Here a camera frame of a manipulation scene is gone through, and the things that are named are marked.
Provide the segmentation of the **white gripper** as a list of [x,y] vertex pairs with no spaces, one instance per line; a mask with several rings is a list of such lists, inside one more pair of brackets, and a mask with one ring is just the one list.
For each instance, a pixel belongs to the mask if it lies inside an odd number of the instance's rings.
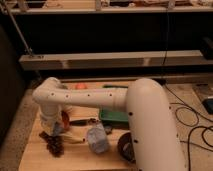
[[61,118],[58,115],[40,115],[41,126],[46,133],[52,133],[54,125],[58,122],[61,125]]

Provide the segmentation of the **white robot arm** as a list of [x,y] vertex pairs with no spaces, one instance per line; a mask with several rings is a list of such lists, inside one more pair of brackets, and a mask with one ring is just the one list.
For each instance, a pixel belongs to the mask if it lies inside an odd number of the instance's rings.
[[34,90],[33,99],[48,134],[64,105],[123,111],[128,114],[138,171],[187,171],[167,95],[152,79],[138,79],[126,88],[68,90],[50,77]]

